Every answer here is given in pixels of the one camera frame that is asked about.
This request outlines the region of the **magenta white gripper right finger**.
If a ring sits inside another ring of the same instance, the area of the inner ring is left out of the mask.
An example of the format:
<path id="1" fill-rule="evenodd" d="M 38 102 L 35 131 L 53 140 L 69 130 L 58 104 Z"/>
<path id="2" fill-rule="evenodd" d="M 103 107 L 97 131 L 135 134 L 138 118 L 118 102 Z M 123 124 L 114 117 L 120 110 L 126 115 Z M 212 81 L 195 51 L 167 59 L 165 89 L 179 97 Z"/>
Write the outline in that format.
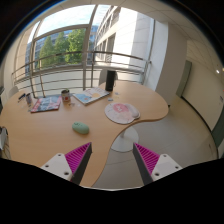
<path id="1" fill-rule="evenodd" d="M 168 154 L 159 155 L 137 143 L 133 144 L 133 154 L 145 185 L 182 169 Z"/>

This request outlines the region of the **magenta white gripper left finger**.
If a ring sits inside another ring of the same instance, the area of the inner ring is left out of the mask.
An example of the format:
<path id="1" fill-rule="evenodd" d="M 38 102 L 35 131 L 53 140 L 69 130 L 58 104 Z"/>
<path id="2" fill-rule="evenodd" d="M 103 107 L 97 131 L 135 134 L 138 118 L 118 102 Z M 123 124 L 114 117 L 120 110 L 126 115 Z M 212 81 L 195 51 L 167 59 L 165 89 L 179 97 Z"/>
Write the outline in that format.
<path id="1" fill-rule="evenodd" d="M 79 185 L 92 154 L 92 144 L 79 146 L 67 154 L 57 153 L 42 169 Z"/>

